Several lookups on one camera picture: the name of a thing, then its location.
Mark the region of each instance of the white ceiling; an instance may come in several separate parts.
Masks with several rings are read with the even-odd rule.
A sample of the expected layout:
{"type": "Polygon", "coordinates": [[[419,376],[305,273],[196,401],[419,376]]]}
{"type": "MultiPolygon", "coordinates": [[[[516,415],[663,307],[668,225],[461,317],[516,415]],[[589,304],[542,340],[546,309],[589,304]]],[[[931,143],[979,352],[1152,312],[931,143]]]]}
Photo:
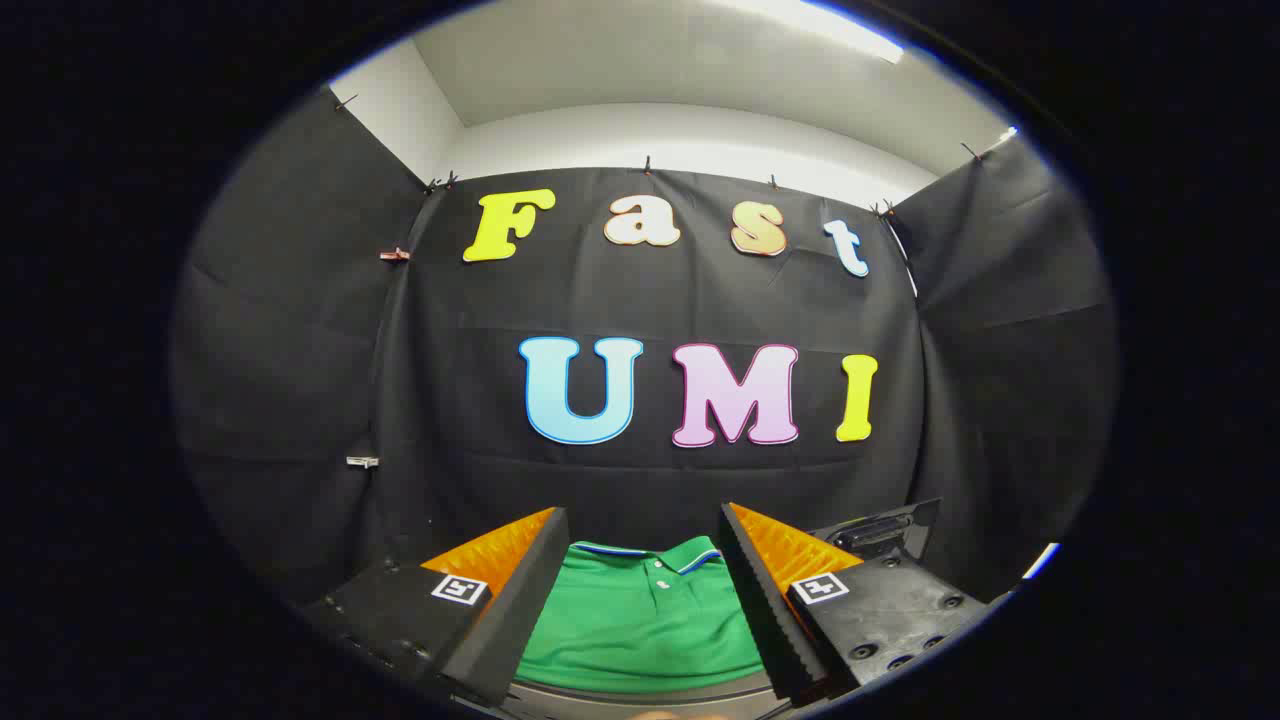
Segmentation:
{"type": "Polygon", "coordinates": [[[498,0],[413,37],[466,127],[604,102],[773,115],[945,174],[1009,123],[908,49],[891,64],[708,0],[498,0]]]}

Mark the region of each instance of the orange foam pad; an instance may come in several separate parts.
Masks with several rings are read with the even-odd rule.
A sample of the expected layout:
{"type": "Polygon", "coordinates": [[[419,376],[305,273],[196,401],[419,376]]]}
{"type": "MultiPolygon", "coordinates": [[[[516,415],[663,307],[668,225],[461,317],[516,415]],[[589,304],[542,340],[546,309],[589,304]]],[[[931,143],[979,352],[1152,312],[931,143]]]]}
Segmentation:
{"type": "Polygon", "coordinates": [[[769,570],[769,577],[778,585],[778,592],[786,598],[787,588],[796,580],[836,573],[845,568],[860,565],[856,556],[838,547],[780,523],[768,515],[760,515],[735,502],[728,503],[737,520],[751,538],[755,551],[769,570]]]}
{"type": "Polygon", "coordinates": [[[556,509],[548,507],[488,532],[448,552],[436,555],[424,562],[422,568],[448,575],[484,580],[489,583],[493,597],[498,597],[503,585],[511,579],[511,574],[516,571],[516,566],[524,560],[529,546],[547,524],[547,519],[552,516],[553,510],[556,509]]]}

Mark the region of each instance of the white wall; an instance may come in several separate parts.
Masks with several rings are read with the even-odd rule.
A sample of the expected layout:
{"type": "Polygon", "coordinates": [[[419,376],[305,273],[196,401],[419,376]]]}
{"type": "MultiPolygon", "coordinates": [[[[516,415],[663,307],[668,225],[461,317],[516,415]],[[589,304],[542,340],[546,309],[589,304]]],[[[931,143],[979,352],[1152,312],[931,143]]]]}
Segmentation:
{"type": "Polygon", "coordinates": [[[462,122],[412,40],[388,47],[329,83],[347,110],[424,183],[458,140],[462,122]]]}
{"type": "Polygon", "coordinates": [[[671,104],[588,105],[466,128],[435,176],[653,167],[769,182],[869,208],[899,202],[937,176],[812,126],[754,113],[671,104]]]}
{"type": "Polygon", "coordinates": [[[899,202],[937,176],[849,137],[768,115],[675,104],[529,113],[463,128],[411,40],[329,83],[422,182],[549,168],[653,167],[768,182],[861,208],[899,202]]]}

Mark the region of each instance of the yellow letter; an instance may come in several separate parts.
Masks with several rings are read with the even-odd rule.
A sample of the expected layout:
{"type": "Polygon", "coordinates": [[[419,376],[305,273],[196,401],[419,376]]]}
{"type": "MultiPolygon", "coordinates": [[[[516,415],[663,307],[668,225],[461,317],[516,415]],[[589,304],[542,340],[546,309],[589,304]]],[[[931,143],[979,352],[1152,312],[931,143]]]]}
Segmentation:
{"type": "Polygon", "coordinates": [[[846,355],[840,365],[849,374],[849,395],[845,396],[845,419],[836,428],[836,439],[867,439],[872,434],[872,424],[867,421],[872,405],[872,375],[879,364],[870,355],[846,355]]]}
{"type": "Polygon", "coordinates": [[[556,206],[556,193],[549,190],[525,190],[521,192],[499,192],[480,199],[484,213],[480,215],[480,228],[470,247],[462,251],[467,263],[476,260],[506,260],[516,254],[516,245],[507,242],[507,231],[516,231],[516,237],[529,237],[534,229],[534,209],[525,205],[518,213],[516,205],[531,202],[543,210],[556,206]]]}
{"type": "Polygon", "coordinates": [[[626,213],[604,223],[604,237],[618,245],[671,245],[680,240],[671,202],[653,195],[628,195],[609,205],[611,213],[626,213]],[[631,213],[639,206],[639,213],[631,213]]]}
{"type": "Polygon", "coordinates": [[[777,225],[782,224],[782,211],[763,202],[739,202],[733,208],[733,224],[730,231],[733,247],[751,255],[777,255],[787,247],[787,236],[777,225]]]}

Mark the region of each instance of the ceiling light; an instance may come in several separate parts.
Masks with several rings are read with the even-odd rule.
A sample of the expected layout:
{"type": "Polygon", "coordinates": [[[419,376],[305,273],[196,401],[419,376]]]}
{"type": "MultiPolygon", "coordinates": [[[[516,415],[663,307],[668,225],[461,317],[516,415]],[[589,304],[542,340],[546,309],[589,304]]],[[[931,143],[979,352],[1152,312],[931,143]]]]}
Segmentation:
{"type": "Polygon", "coordinates": [[[785,26],[812,32],[860,50],[868,55],[897,63],[902,49],[884,37],[852,22],[849,17],[801,0],[709,0],[717,5],[736,8],[768,17],[785,26]]]}

